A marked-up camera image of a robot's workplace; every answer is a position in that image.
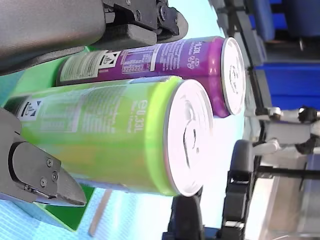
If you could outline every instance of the metal rod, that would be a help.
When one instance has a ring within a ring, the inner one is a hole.
[[[272,166],[260,166],[257,169],[257,176],[260,177],[286,177],[320,180],[320,170],[274,168]]]

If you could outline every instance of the can lid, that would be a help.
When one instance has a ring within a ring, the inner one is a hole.
[[[207,165],[213,157],[213,120],[204,87],[196,80],[183,81],[171,98],[163,139],[167,173],[177,193],[190,197],[204,184]]]
[[[222,46],[221,83],[228,111],[239,114],[245,102],[246,69],[240,46],[233,37],[226,39]]]

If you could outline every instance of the beverage can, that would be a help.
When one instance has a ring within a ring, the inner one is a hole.
[[[94,51],[68,58],[57,85],[176,75],[195,79],[206,89],[215,116],[241,112],[246,70],[241,49],[232,38],[182,39],[123,51]]]
[[[212,161],[213,113],[196,80],[157,76],[52,87],[4,107],[21,134],[93,187],[194,195]]]

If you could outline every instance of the metal jaw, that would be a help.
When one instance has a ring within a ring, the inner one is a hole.
[[[0,199],[84,206],[81,186],[55,157],[26,142],[20,121],[0,108]]]
[[[102,0],[105,31],[97,49],[120,51],[182,39],[188,22],[167,0]]]

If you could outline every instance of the wooden stick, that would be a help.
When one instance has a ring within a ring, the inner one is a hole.
[[[99,203],[99,206],[97,207],[97,209],[95,211],[94,217],[93,217],[91,225],[89,227],[88,233],[91,237],[94,237],[96,234],[99,222],[105,212],[105,209],[107,207],[108,201],[111,196],[111,193],[112,193],[112,190],[110,190],[110,189],[106,189],[104,191],[103,197]]]

